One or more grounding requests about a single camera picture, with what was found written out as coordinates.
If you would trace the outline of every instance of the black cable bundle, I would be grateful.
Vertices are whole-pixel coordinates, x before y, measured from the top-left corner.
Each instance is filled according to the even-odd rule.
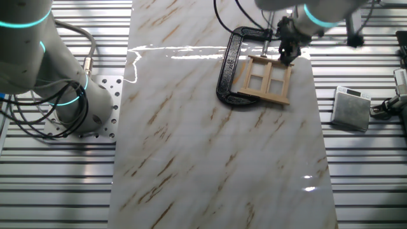
[[[61,100],[62,96],[64,95],[64,93],[67,91],[67,89],[69,87],[73,87],[76,90],[76,95],[79,97],[79,110],[78,110],[78,116],[79,118],[77,118],[74,122],[72,122],[72,124],[66,128],[66,130],[64,130],[63,132],[57,134],[57,135],[48,135],[46,133],[43,133],[41,131],[39,131],[38,129],[36,129],[33,125],[38,124],[40,122],[42,122],[43,120],[47,119],[57,108],[59,101]],[[9,118],[11,121],[15,122],[26,134],[30,135],[31,137],[40,137],[43,139],[56,139],[56,138],[61,138],[61,137],[67,137],[68,135],[72,134],[73,132],[75,132],[81,125],[82,123],[85,121],[86,116],[88,114],[88,110],[89,110],[89,104],[88,104],[88,99],[86,97],[86,91],[85,89],[77,82],[75,81],[69,81],[68,84],[66,86],[64,86],[61,90],[59,90],[55,95],[41,100],[39,102],[19,102],[17,100],[17,96],[13,95],[14,101],[13,100],[9,100],[9,99],[0,99],[0,101],[3,102],[7,102],[8,103],[8,109],[10,111],[11,115],[8,115],[7,112],[4,111],[0,111],[0,113],[2,115],[4,115],[5,117]],[[37,105],[41,105],[44,104],[46,102],[51,101],[52,99],[55,99],[56,101],[54,103],[54,105],[52,106],[51,110],[49,110],[42,118],[38,119],[38,120],[34,120],[34,121],[28,121],[22,110],[21,110],[21,106],[37,106]],[[10,104],[14,104],[17,107],[18,112],[20,113],[20,116],[22,117],[23,120],[18,120],[13,112],[13,108]],[[29,132],[28,130],[26,130],[25,128],[23,128],[22,125],[28,125],[30,126],[31,129],[33,129],[33,131],[37,132],[39,135],[36,134],[32,134],[31,132]]]

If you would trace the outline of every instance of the teal light ring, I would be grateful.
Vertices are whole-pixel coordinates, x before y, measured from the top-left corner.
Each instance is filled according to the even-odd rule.
[[[85,90],[86,90],[86,88],[88,87],[88,80],[89,80],[89,79],[88,79],[88,76],[86,76],[86,84],[85,84],[85,87],[83,88],[83,89],[85,89]],[[73,99],[73,100],[71,100],[71,101],[69,101],[69,102],[66,102],[66,103],[64,103],[64,104],[57,104],[57,106],[69,105],[69,104],[71,104],[71,103],[77,101],[78,99],[79,99],[79,96],[77,96],[75,99]]]
[[[332,28],[332,27],[336,27],[336,26],[339,25],[339,22],[335,22],[335,23],[332,23],[332,22],[323,22],[323,21],[319,20],[318,18],[314,17],[314,16],[311,14],[311,12],[308,10],[308,7],[307,7],[306,4],[304,4],[304,11],[305,11],[305,14],[307,14],[308,18],[309,18],[313,23],[315,23],[315,24],[317,24],[317,25],[319,25],[319,26],[322,26],[322,27],[325,27],[325,28]]]
[[[43,47],[44,53],[45,53],[45,45],[42,41],[39,42],[39,44],[41,45],[41,47]]]
[[[43,22],[51,13],[51,9],[49,10],[49,12],[41,19],[39,19],[38,21],[35,22],[31,22],[31,23],[25,23],[25,24],[14,24],[14,23],[8,23],[8,22],[1,22],[0,21],[0,27],[6,27],[6,28],[12,28],[12,29],[24,29],[24,28],[29,28],[35,25],[40,24],[41,22]]]

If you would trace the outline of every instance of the black cable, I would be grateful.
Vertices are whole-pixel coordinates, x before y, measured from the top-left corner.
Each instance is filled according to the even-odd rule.
[[[41,105],[46,102],[49,102],[49,101],[53,100],[54,98],[57,98],[60,94],[65,93],[65,91],[67,90],[68,87],[69,86],[67,85],[67,86],[63,87],[61,90],[59,90],[55,95],[48,97],[46,99],[43,99],[41,101],[38,101],[38,102],[16,102],[16,101],[12,101],[9,99],[3,99],[3,98],[0,98],[0,101],[7,102],[9,104],[20,105],[20,106],[37,106],[37,105]]]
[[[87,37],[91,42],[91,47],[89,50],[89,54],[86,57],[91,57],[91,58],[93,57],[93,54],[95,53],[95,49],[96,49],[96,41],[95,41],[95,38],[93,38],[93,36],[88,31],[86,31],[78,26],[70,25],[68,23],[61,22],[58,20],[55,20],[55,24],[62,26],[66,29],[78,32],[78,33],[84,35],[85,37]]]
[[[21,120],[18,120],[18,119],[16,119],[16,118],[14,118],[14,117],[8,115],[8,114],[7,114],[6,112],[4,112],[4,111],[0,111],[0,113],[1,113],[3,116],[7,117],[8,119],[12,120],[12,121],[15,122],[15,123],[19,122],[19,124],[23,124],[23,125],[38,124],[38,123],[42,122],[43,120],[45,120],[46,118],[48,118],[48,117],[53,113],[53,111],[57,108],[57,104],[59,103],[60,99],[61,99],[62,96],[64,95],[64,92],[65,92],[65,91],[69,88],[69,86],[71,86],[72,84],[73,84],[72,81],[69,82],[66,86],[64,86],[59,92],[57,92],[57,93],[55,94],[55,95],[58,96],[58,97],[57,97],[57,100],[55,101],[55,103],[54,103],[54,105],[52,106],[51,110],[50,110],[46,115],[44,115],[42,118],[40,118],[40,119],[37,119],[37,120],[35,120],[35,121],[21,121]]]
[[[224,29],[226,29],[228,32],[230,32],[231,34],[233,34],[234,32],[229,29],[223,22],[221,17],[219,16],[219,13],[217,12],[217,6],[216,6],[216,0],[214,0],[214,9],[215,9],[215,14],[216,14],[216,18],[219,21],[219,23],[223,26]]]
[[[261,11],[261,16],[263,16],[263,18],[265,19],[265,21],[267,22],[267,25],[270,26],[272,29],[274,29],[274,27],[272,26],[272,23],[268,21],[268,19],[265,16],[265,12],[262,10]]]
[[[364,29],[366,27],[366,25],[368,24],[372,14],[373,14],[373,10],[375,9],[375,2],[376,0],[372,0],[371,1],[371,8],[370,8],[370,12],[368,14],[368,16],[366,17],[366,20],[364,21],[363,25],[357,30],[356,34],[358,35],[362,29]]]
[[[239,7],[240,11],[257,27],[259,27],[261,30],[265,30],[261,25],[259,25],[256,21],[253,20],[253,18],[251,18],[249,16],[249,14],[247,14],[247,12],[243,9],[243,7],[240,5],[239,0],[235,0],[237,7]]]
[[[75,85],[74,88],[78,88],[78,87],[79,87],[79,90],[76,91],[77,96],[80,96],[80,98],[81,98],[81,99],[79,100],[78,115],[80,115],[80,114],[83,113],[84,107],[85,107],[85,109],[86,109],[86,110],[85,110],[85,114],[83,115],[82,120],[80,121],[79,124],[78,124],[78,120],[79,120],[79,119],[77,119],[77,120],[75,120],[69,127],[67,127],[63,132],[61,132],[61,133],[59,133],[59,134],[57,134],[57,135],[48,135],[48,134],[46,134],[46,133],[43,133],[43,132],[39,131],[38,129],[36,129],[36,128],[35,128],[34,126],[32,126],[31,124],[28,124],[28,126],[30,126],[31,129],[33,129],[35,132],[37,132],[37,133],[40,134],[40,135],[35,135],[35,134],[30,133],[28,130],[24,129],[23,126],[22,126],[22,122],[18,121],[18,122],[16,122],[16,124],[17,124],[26,134],[30,135],[31,137],[41,137],[41,138],[43,138],[43,139],[55,139],[55,138],[67,137],[68,135],[70,135],[70,134],[72,134],[73,132],[75,132],[75,131],[82,125],[82,123],[85,121],[85,119],[86,119],[86,117],[87,117],[87,114],[88,114],[88,109],[89,109],[89,104],[88,104],[88,100],[87,100],[87,97],[86,97],[85,89],[84,89],[82,86],[79,86],[78,83],[75,83],[75,84],[77,84],[77,85]],[[20,106],[19,106],[19,105],[17,105],[17,109],[18,109],[18,112],[20,113],[20,116],[22,117],[22,119],[23,119],[25,122],[28,122],[27,119],[25,118],[25,116],[24,116],[22,110],[20,109]],[[11,107],[10,107],[10,113],[11,113],[12,117],[13,117],[14,119],[16,119],[16,117],[15,117],[15,115],[14,115],[14,112],[13,112],[13,110],[12,110]]]

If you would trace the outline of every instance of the black c-clamp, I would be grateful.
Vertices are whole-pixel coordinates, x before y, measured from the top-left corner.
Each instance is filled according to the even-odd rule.
[[[216,95],[221,102],[231,106],[247,106],[260,101],[258,96],[235,93],[231,92],[230,89],[243,40],[271,41],[269,34],[269,30],[262,31],[250,27],[238,27],[233,31],[223,58],[221,74],[216,87]]]

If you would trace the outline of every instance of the white marble surface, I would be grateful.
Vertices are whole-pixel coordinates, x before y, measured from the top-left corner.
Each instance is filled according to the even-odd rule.
[[[133,9],[109,228],[337,228],[310,62],[294,62],[290,106],[231,109],[215,93],[229,34],[212,1]],[[250,25],[234,1],[219,10]],[[245,43],[239,75],[260,49]]]

